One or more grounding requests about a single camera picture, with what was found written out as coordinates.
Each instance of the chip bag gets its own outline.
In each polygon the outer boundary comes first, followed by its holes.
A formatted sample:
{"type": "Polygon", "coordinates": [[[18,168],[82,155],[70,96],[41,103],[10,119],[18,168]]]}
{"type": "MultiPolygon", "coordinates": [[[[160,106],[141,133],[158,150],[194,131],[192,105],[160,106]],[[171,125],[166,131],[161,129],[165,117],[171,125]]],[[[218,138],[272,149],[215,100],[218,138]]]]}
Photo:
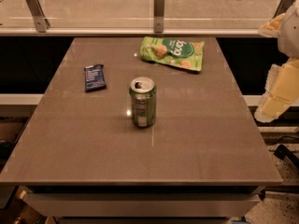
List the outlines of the chip bag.
{"type": "Polygon", "coordinates": [[[140,55],[144,61],[199,72],[202,69],[204,45],[203,41],[193,43],[146,36],[142,41],[140,55]]]}

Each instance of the snack bag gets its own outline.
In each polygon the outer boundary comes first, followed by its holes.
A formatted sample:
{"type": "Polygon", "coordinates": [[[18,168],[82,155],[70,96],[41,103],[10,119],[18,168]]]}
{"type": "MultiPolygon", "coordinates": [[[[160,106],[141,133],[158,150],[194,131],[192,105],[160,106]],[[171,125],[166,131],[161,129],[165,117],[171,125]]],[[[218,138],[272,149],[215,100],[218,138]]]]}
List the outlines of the snack bag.
{"type": "Polygon", "coordinates": [[[194,72],[202,69],[204,42],[184,42],[171,38],[144,37],[140,48],[142,60],[168,64],[194,72]]]}

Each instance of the table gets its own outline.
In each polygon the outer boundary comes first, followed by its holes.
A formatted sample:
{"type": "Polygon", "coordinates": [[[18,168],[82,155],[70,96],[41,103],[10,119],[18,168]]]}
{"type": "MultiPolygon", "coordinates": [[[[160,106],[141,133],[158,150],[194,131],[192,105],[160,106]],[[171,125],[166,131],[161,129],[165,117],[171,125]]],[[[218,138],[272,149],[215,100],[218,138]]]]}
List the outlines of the table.
{"type": "Polygon", "coordinates": [[[232,217],[281,178],[215,38],[199,74],[141,61],[141,37],[75,38],[0,175],[56,217],[232,217]],[[104,64],[105,90],[84,67],[104,64]],[[134,126],[134,77],[157,86],[154,125],[134,126]]]}

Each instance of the aluminum can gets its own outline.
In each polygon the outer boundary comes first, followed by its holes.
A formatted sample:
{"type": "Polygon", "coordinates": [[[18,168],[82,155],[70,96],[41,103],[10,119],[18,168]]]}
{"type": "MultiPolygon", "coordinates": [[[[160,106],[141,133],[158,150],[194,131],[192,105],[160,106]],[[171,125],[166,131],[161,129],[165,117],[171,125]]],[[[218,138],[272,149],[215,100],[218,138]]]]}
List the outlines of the aluminum can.
{"type": "Polygon", "coordinates": [[[157,88],[148,77],[137,77],[130,85],[133,124],[149,127],[156,120],[157,88]]]}

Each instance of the can pull tab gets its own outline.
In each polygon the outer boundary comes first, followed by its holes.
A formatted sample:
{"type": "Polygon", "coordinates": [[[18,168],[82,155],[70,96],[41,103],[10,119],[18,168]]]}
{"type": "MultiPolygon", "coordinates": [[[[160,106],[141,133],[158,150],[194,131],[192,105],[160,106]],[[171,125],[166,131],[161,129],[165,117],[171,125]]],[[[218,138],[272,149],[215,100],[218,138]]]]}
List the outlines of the can pull tab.
{"type": "Polygon", "coordinates": [[[136,89],[142,89],[142,88],[143,88],[143,86],[142,86],[142,82],[136,82],[136,83],[135,83],[135,88],[136,88],[136,89]]]}
{"type": "Polygon", "coordinates": [[[140,90],[149,90],[150,89],[150,83],[145,82],[145,81],[137,81],[135,83],[135,88],[140,89],[140,90]]]}

